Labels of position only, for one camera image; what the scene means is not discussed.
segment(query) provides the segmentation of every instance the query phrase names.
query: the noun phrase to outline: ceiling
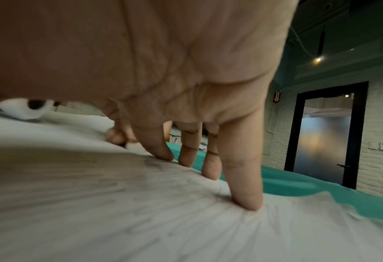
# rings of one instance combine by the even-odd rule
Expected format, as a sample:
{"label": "ceiling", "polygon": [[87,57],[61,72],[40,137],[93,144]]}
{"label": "ceiling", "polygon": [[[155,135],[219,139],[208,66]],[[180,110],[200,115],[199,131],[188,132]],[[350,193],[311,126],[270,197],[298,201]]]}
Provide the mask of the ceiling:
{"label": "ceiling", "polygon": [[298,34],[315,28],[349,10],[351,0],[300,0],[292,27]]}

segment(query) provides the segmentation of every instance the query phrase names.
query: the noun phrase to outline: brick wall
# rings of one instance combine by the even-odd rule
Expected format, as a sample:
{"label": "brick wall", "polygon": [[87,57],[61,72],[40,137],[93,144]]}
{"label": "brick wall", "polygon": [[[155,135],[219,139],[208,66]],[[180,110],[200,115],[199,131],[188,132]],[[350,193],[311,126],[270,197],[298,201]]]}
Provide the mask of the brick wall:
{"label": "brick wall", "polygon": [[383,151],[369,149],[370,141],[383,141],[383,65],[285,87],[269,153],[269,166],[284,169],[297,94],[365,81],[369,81],[369,88],[357,190],[383,197]]}

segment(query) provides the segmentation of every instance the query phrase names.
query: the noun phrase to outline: black door frame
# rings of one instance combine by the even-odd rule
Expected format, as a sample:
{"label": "black door frame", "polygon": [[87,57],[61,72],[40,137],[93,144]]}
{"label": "black door frame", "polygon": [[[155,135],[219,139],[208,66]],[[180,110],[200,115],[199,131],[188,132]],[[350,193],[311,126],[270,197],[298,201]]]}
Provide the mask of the black door frame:
{"label": "black door frame", "polygon": [[298,148],[299,132],[301,131],[305,100],[354,93],[342,185],[355,189],[357,186],[358,163],[360,161],[361,139],[363,135],[367,92],[368,82],[361,82],[298,94],[296,98],[294,118],[292,121],[291,136],[289,138],[288,152],[286,153],[285,170],[290,172],[294,171],[296,150]]}

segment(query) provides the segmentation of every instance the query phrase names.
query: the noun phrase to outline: teal mat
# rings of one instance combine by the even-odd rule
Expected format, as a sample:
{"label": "teal mat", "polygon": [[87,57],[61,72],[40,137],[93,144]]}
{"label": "teal mat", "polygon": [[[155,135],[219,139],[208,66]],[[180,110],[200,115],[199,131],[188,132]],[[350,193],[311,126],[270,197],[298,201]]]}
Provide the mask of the teal mat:
{"label": "teal mat", "polygon": [[[167,143],[178,160],[181,147]],[[193,168],[201,171],[206,154],[198,152]],[[312,177],[262,166],[263,190],[265,193],[280,196],[307,196],[323,191],[331,193],[339,204],[355,207],[357,212],[367,218],[383,219],[383,198],[365,194]]]}

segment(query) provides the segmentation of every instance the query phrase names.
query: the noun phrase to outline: red sign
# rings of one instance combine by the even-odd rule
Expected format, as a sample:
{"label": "red sign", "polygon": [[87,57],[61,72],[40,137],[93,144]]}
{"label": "red sign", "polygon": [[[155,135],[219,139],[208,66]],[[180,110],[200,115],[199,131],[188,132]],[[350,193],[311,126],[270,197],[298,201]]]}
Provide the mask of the red sign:
{"label": "red sign", "polygon": [[279,103],[279,101],[281,100],[281,90],[275,90],[275,95],[273,96],[273,102],[275,104]]}

